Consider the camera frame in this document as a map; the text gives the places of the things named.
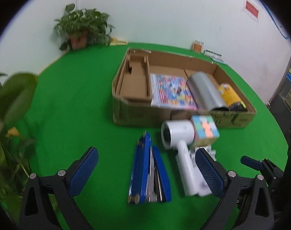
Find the plant pot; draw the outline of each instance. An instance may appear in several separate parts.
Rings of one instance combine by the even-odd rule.
[[[79,50],[85,48],[87,45],[87,32],[84,32],[79,37],[70,35],[71,45],[73,50]]]

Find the white wall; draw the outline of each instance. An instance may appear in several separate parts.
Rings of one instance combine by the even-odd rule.
[[[190,48],[192,41],[223,59],[266,102],[278,86],[291,56],[285,40],[258,0],[255,22],[243,9],[245,0],[32,0],[7,27],[0,39],[0,70],[39,72],[57,59],[60,39],[52,34],[54,19],[64,6],[97,8],[109,13],[113,36]]]
[[[62,55],[61,39],[53,33],[54,19],[76,0],[29,0],[0,38],[0,71],[39,73]]]
[[[78,0],[79,7],[109,13],[113,36],[189,48],[193,40],[222,54],[266,102],[277,88],[291,56],[285,40],[258,0],[255,22],[243,10],[245,0]],[[271,79],[264,82],[264,77]]]

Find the hair dryer handle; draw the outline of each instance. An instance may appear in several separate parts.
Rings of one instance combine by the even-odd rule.
[[[176,161],[179,167],[182,184],[186,196],[196,195],[199,192],[199,186],[193,170],[190,153],[184,140],[180,140],[177,144]]]

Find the green tablecloth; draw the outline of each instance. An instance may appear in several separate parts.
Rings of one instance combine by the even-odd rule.
[[[154,44],[130,43],[129,47],[171,51],[209,58],[190,50]],[[40,76],[30,110],[17,124],[25,136],[36,138],[30,164],[40,176],[55,174],[79,159],[89,146],[99,151],[99,162],[77,205],[95,229],[199,229],[218,199],[184,197],[173,152],[163,149],[158,128],[120,127],[113,123],[111,82],[128,46],[89,47],[70,52]],[[221,65],[242,89],[258,113],[244,129],[220,129],[212,148],[226,170],[254,177],[242,165],[243,155],[269,158],[284,169],[287,144],[274,117],[250,86],[230,67]],[[127,205],[134,149],[147,130],[161,150],[168,172],[172,202]]]

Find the blue stapler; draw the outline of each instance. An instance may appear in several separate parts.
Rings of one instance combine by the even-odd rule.
[[[160,152],[145,132],[136,144],[127,202],[140,204],[171,199],[170,181]]]

